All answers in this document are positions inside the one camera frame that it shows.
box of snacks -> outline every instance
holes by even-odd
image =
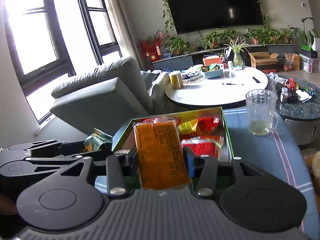
[[[120,133],[113,152],[137,148],[144,189],[185,187],[196,174],[197,159],[231,162],[233,157],[221,107],[132,119]]]

green box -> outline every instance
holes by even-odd
[[[223,114],[222,107],[214,107],[214,108],[207,108],[201,110],[193,110],[193,111],[186,111],[174,114],[162,114],[162,115],[154,115],[148,116],[143,118],[136,118],[132,119],[125,130],[120,135],[118,142],[113,146],[113,151],[121,150],[121,149],[131,149],[135,145],[135,138],[134,138],[134,131],[133,131],[133,124],[137,122],[142,122],[143,120],[150,118],[150,117],[158,117],[158,116],[168,116],[172,118],[181,118],[181,122],[187,122],[198,117],[203,116],[217,116],[220,117],[223,128],[224,128],[224,143],[221,151],[220,161],[224,162],[231,162],[231,159],[234,157],[232,144],[230,140],[230,134],[227,126],[227,122],[225,116]]]

ridged gray surface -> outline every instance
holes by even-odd
[[[297,228],[262,234],[230,221],[214,201],[200,200],[183,190],[136,190],[125,200],[113,200],[92,224],[64,234],[26,228],[21,240],[255,240],[308,239]]]

television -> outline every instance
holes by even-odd
[[[263,25],[258,0],[168,0],[177,34]]]

metal screw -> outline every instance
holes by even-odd
[[[212,193],[213,193],[212,189],[209,189],[209,188],[206,188],[206,187],[205,188],[201,188],[201,189],[199,189],[197,191],[197,194],[199,196],[204,196],[204,197],[208,197],[208,196],[212,195]]]
[[[125,189],[123,187],[115,187],[110,190],[110,194],[115,195],[115,196],[121,196],[125,194]]]

